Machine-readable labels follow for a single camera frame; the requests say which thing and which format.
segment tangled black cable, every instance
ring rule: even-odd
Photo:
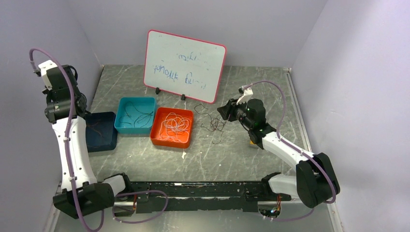
[[[127,112],[127,105],[128,105],[129,103],[132,104],[132,106],[134,107],[134,109],[141,114],[141,115],[138,116],[138,118],[134,121],[134,124],[132,124],[132,123],[130,123],[130,122],[122,122],[122,121],[121,121],[121,119],[124,118],[124,117],[131,118],[131,115],[128,114],[128,112]],[[145,123],[144,125],[140,126],[140,127],[144,127],[145,125],[148,124],[148,122],[151,120],[151,117],[152,117],[153,114],[154,114],[154,111],[152,111],[151,113],[143,113],[143,112],[139,111],[139,110],[137,109],[137,107],[135,107],[134,103],[132,103],[131,101],[128,101],[128,102],[125,103],[124,111],[125,111],[125,115],[119,118],[119,122],[120,122],[120,123],[126,123],[126,124],[130,124],[130,125],[134,125],[134,127],[135,127],[135,123],[140,123],[141,121],[143,121],[144,119],[146,119],[147,117],[149,117],[148,120],[146,121],[146,123]]]
[[[224,131],[223,131],[223,128],[225,127],[226,121],[220,120],[220,119],[218,118],[219,115],[217,115],[216,117],[212,117],[212,116],[211,116],[210,114],[208,114],[208,113],[199,113],[199,112],[196,110],[196,108],[197,108],[198,106],[202,106],[203,108],[208,109],[208,108],[206,108],[204,105],[199,104],[199,105],[196,105],[196,106],[193,108],[193,109],[195,110],[195,112],[196,112],[197,114],[199,114],[199,115],[208,115],[209,118],[211,119],[211,121],[209,122],[209,128],[206,127],[206,126],[204,126],[203,123],[201,124],[201,127],[207,129],[208,131],[220,131],[220,132],[222,132],[222,133],[220,134],[220,140],[219,140],[219,142],[214,143],[214,141],[212,141],[212,144],[219,144],[220,142],[222,142],[222,135],[223,135],[223,132],[224,132]]]

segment white wall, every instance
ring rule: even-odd
[[[43,230],[61,180],[57,139],[44,116],[44,84],[32,72],[29,49],[46,49],[78,71],[90,101],[100,65],[68,3],[0,1],[0,231]],[[35,54],[37,64],[45,56]]]
[[[102,64],[144,64],[158,29],[227,46],[227,65],[290,67],[326,0],[70,0]]]
[[[410,231],[410,2],[329,0],[293,66],[347,232]]]

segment orange object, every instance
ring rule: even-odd
[[[181,118],[186,118],[187,121],[181,122]],[[163,123],[166,119],[174,119],[174,125],[176,123],[187,123],[184,124],[186,130],[177,133],[173,132],[164,126]],[[149,137],[153,145],[188,148],[190,146],[192,124],[193,112],[191,110],[160,107],[155,114]]]

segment marble surface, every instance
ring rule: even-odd
[[[106,65],[91,106],[91,112],[117,112],[123,97],[151,96],[157,99],[158,107],[193,108],[201,102],[161,92],[143,84],[143,65]],[[217,107],[234,97],[241,85],[259,80],[276,82],[286,95],[288,108],[281,134],[298,146],[303,146],[301,131],[293,109],[291,93],[282,68],[225,66],[220,81],[217,100],[204,106],[201,112],[217,116]],[[261,99],[266,108],[266,118],[276,127],[282,114],[280,93],[270,84],[252,87],[253,97]],[[183,150],[155,146],[149,137],[118,134],[117,147],[113,151],[90,153],[94,174],[102,180],[112,174],[125,172],[131,181],[238,181],[260,180],[267,174],[282,172],[294,175],[291,168],[277,156],[265,150],[249,146],[249,136],[238,122],[228,122],[220,132],[210,132],[200,125],[209,125],[209,117],[194,112],[194,125],[190,147]]]

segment gray marble tabletop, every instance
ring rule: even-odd
[[[91,106],[91,112],[112,111],[117,113],[119,100],[123,97],[151,96],[157,99],[158,107],[189,109],[200,101],[161,92],[143,84],[143,65],[106,65]],[[238,88],[259,80],[272,80],[285,92],[286,116],[281,134],[303,147],[302,134],[294,102],[282,68],[225,66],[220,81],[217,100],[203,105],[207,112],[217,116],[217,107],[238,94]],[[280,93],[270,84],[261,83],[252,87],[253,97],[261,99],[266,108],[266,118],[276,127],[282,114]],[[90,153],[90,163],[98,180],[112,174],[125,172],[131,181],[240,181],[260,180],[273,172],[294,175],[291,168],[277,156],[265,150],[251,147],[249,136],[238,122],[228,122],[219,144],[219,131],[208,131],[200,125],[209,125],[207,115],[194,111],[194,124],[190,147],[179,148],[155,146],[149,137],[118,134],[117,147],[112,151]]]

